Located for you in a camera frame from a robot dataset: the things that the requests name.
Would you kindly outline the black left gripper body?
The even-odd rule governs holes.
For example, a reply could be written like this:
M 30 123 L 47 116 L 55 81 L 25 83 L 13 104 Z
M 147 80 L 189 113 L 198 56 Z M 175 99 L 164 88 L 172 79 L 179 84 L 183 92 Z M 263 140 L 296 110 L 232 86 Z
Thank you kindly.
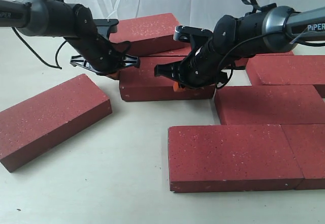
M 127 54 L 131 47 L 129 41 L 112 43 L 98 33 L 90 8 L 77 4 L 73 6 L 73 14 L 75 36 L 64 37 L 78 52 L 70 60 L 72 66 L 80 66 L 100 76 L 140 67 L 140 58 Z

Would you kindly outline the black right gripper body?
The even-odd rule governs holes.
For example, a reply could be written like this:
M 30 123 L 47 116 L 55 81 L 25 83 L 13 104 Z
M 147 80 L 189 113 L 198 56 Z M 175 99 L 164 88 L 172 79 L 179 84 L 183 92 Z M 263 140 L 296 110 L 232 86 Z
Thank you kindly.
M 236 44 L 238 19 L 224 15 L 216 24 L 213 36 L 196 52 L 190 52 L 181 61 L 154 67 L 154 76 L 163 76 L 184 87 L 201 88 L 218 82 L 223 67 L 240 59 L 228 53 Z

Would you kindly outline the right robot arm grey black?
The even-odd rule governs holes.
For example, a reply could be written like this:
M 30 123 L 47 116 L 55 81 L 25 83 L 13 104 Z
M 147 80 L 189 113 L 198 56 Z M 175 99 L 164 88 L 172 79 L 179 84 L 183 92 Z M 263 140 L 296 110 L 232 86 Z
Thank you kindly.
M 223 88 L 231 79 L 225 70 L 242 70 L 235 62 L 259 54 L 287 53 L 296 44 L 324 46 L 324 8 L 298 12 L 288 6 L 269 5 L 241 18 L 224 15 L 213 31 L 179 25 L 175 41 L 191 46 L 181 61 L 154 67 L 156 77 L 177 83 L 179 89 L 214 85 Z

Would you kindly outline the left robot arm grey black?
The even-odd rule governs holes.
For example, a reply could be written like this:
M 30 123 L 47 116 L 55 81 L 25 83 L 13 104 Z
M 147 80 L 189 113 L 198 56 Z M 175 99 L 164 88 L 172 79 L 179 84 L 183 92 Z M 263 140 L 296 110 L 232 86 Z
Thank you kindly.
M 90 8 L 59 0 L 1 1 L 1 27 L 28 37 L 62 37 L 77 55 L 70 64 L 117 80 L 122 69 L 140 66 L 140 59 L 128 54 L 129 41 L 110 42 L 117 32 L 117 19 L 94 19 Z

